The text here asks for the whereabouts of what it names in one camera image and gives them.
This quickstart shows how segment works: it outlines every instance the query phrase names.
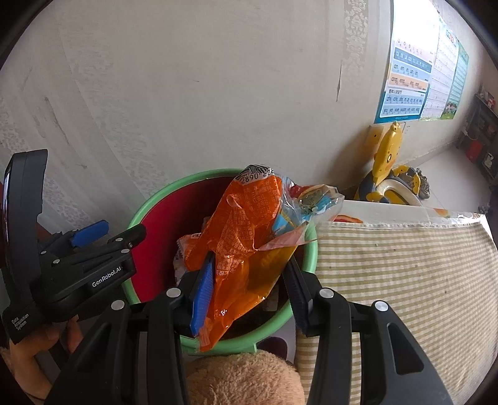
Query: tiled floor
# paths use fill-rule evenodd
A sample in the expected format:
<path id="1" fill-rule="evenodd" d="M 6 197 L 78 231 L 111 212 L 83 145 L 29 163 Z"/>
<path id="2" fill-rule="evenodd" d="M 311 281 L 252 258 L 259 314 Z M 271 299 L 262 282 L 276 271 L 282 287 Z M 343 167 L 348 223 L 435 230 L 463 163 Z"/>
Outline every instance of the tiled floor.
<path id="1" fill-rule="evenodd" d="M 292 316 L 284 326 L 277 330 L 272 336 L 278 336 L 286 341 L 287 360 L 293 362 L 296 354 L 296 321 L 294 320 L 294 317 Z"/>
<path id="2" fill-rule="evenodd" d="M 431 189 L 431 197 L 422 202 L 426 207 L 477 212 L 477 207 L 490 199 L 489 185 L 479 169 L 454 147 L 426 161 L 420 169 Z"/>

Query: wall stain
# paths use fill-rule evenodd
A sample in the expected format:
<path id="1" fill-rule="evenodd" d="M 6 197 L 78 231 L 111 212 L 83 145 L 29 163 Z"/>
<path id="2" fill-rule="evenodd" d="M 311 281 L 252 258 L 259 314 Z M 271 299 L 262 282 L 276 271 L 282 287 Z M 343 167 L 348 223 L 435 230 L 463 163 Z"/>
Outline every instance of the wall stain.
<path id="1" fill-rule="evenodd" d="M 38 119 L 38 117 L 36 117 L 36 115 L 33 115 L 33 121 L 36 124 L 36 127 L 38 128 L 38 133 L 40 134 L 40 136 L 42 138 L 46 138 L 47 136 L 45 135 L 45 131 L 41 127 L 40 120 Z"/>
<path id="2" fill-rule="evenodd" d="M 71 144 L 69 143 L 69 139 L 67 138 L 67 135 L 66 133 L 64 132 L 64 130 L 62 129 L 61 125 L 59 124 L 59 120 L 57 119 L 57 117 L 55 116 L 55 111 L 54 111 L 54 108 L 52 107 L 52 104 L 50 103 L 50 100 L 48 99 L 47 96 L 45 96 L 43 98 L 43 100 L 45 100 L 45 104 L 47 105 L 47 108 L 48 108 L 48 111 L 50 112 L 50 115 L 52 116 L 52 120 L 54 122 L 54 124 L 57 126 L 57 128 L 59 128 L 60 132 L 62 133 L 62 135 L 64 136 L 64 139 L 66 140 L 66 143 L 71 146 Z"/>
<path id="3" fill-rule="evenodd" d="M 28 77 L 29 77 L 29 74 L 31 73 L 31 71 L 33 70 L 33 66 L 29 68 L 28 70 L 28 74 L 26 75 L 26 77 L 24 78 L 24 80 L 22 81 L 22 84 L 21 84 L 21 91 L 24 90 L 24 88 L 26 87 L 26 82 L 28 81 Z"/>

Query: yellow toy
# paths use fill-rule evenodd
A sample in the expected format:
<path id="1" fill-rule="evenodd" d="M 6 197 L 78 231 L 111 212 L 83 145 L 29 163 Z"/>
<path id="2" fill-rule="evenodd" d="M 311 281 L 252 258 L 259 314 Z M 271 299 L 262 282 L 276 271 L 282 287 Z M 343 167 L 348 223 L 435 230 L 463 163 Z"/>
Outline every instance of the yellow toy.
<path id="1" fill-rule="evenodd" d="M 360 183 L 355 200 L 422 205 L 417 197 L 420 191 L 420 176 L 415 169 L 407 165 L 391 169 L 398 157 L 402 139 L 403 131 L 395 121 L 382 138 L 377 153 L 373 156 L 372 171 Z M 399 178 L 399 175 L 404 173 L 413 178 L 412 186 Z"/>

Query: plastic bag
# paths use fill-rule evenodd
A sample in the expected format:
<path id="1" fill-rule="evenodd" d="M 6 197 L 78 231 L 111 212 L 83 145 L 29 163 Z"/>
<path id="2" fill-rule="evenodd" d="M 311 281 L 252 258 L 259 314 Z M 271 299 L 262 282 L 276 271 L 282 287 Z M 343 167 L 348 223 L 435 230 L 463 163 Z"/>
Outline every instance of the plastic bag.
<path id="1" fill-rule="evenodd" d="M 204 218 L 204 221 L 202 222 L 201 232 L 206 227 L 206 224 L 208 223 L 209 218 L 211 218 L 211 217 L 207 216 Z M 193 233 L 191 235 L 185 235 L 185 236 L 181 237 L 180 239 L 178 239 L 176 242 L 178 245 L 178 250 L 176 251 L 175 257 L 173 258 L 173 269 L 175 271 L 176 286 L 178 286 L 180 284 L 180 280 L 182 279 L 183 275 L 188 271 L 187 268 L 185 267 L 185 260 L 183 259 L 184 252 L 185 252 L 185 246 L 188 244 L 188 242 L 191 238 L 200 237 L 201 232 Z"/>
<path id="2" fill-rule="evenodd" d="M 250 165 L 229 184 L 201 235 L 179 245 L 188 270 L 216 254 L 213 297 L 199 333 L 211 349 L 232 322 L 264 300 L 310 221 L 334 219 L 344 196 L 334 187 L 300 187 L 266 166 Z"/>

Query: trash bin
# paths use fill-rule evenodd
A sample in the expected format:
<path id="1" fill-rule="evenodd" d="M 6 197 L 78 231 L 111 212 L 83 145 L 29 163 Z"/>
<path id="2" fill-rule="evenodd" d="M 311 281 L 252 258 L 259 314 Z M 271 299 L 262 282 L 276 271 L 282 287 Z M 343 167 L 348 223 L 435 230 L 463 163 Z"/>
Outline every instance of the trash bin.
<path id="1" fill-rule="evenodd" d="M 145 240 L 132 250 L 136 274 L 123 283 L 130 304 L 152 300 L 157 294 L 174 286 L 173 258 L 178 249 L 176 241 L 183 235 L 199 232 L 205 217 L 211 216 L 225 189 L 241 169 L 217 169 L 197 173 L 177 180 L 149 198 L 135 214 L 129 227 L 143 223 L 147 228 Z M 302 269 L 315 272 L 318 242 L 315 228 L 306 231 Z M 221 355 L 255 352 L 256 343 L 276 332 L 292 316 L 287 301 L 263 325 L 231 339 L 220 340 L 203 354 Z M 185 353 L 198 351 L 197 339 L 181 336 Z"/>

